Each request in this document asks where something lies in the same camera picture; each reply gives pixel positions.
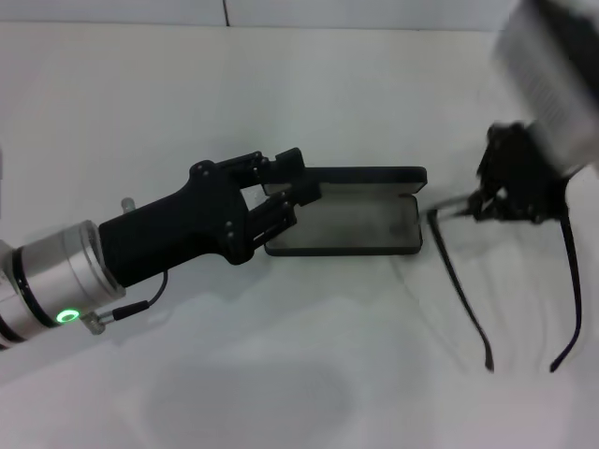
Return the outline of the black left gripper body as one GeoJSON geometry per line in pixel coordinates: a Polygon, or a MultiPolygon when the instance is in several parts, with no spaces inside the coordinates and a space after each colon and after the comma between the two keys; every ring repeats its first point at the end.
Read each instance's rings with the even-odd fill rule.
{"type": "Polygon", "coordinates": [[[255,252],[248,213],[239,185],[214,162],[202,161],[177,192],[99,226],[106,266],[129,287],[204,254],[243,264],[255,252]]]}

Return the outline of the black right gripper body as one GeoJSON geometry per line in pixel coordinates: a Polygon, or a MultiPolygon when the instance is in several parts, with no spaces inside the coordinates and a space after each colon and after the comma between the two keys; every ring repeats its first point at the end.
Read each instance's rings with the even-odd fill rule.
{"type": "Polygon", "coordinates": [[[500,138],[494,178],[512,200],[529,214],[531,223],[560,220],[568,213],[565,189],[569,179],[553,167],[523,123],[495,123],[487,139],[500,138]]]}

